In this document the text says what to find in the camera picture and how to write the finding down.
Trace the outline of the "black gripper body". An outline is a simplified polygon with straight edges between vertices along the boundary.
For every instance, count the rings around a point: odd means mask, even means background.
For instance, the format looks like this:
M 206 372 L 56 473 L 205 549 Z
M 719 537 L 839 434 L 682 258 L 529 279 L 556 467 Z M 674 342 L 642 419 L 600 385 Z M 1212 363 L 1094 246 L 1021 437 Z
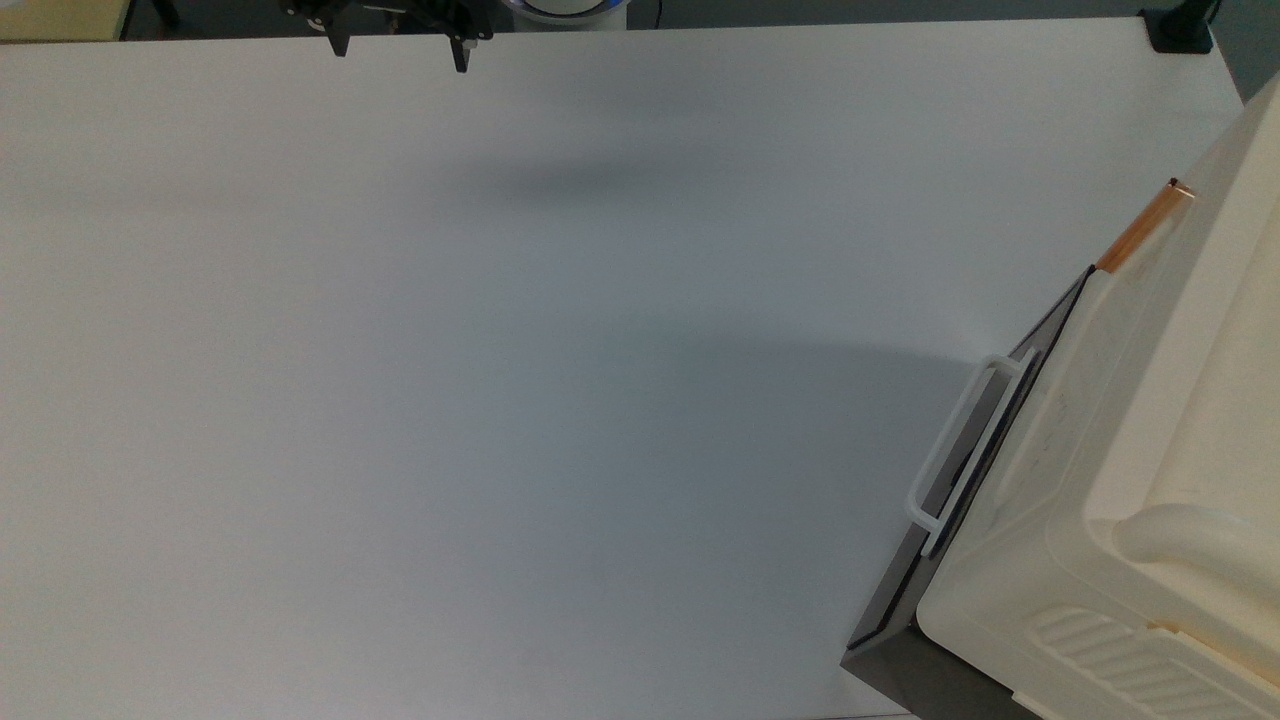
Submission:
M 408 19 L 451 38 L 489 40 L 494 35 L 485 1 L 280 1 L 283 13 L 330 38 L 355 33 L 344 18 L 349 6 L 380 13 L 387 22 Z

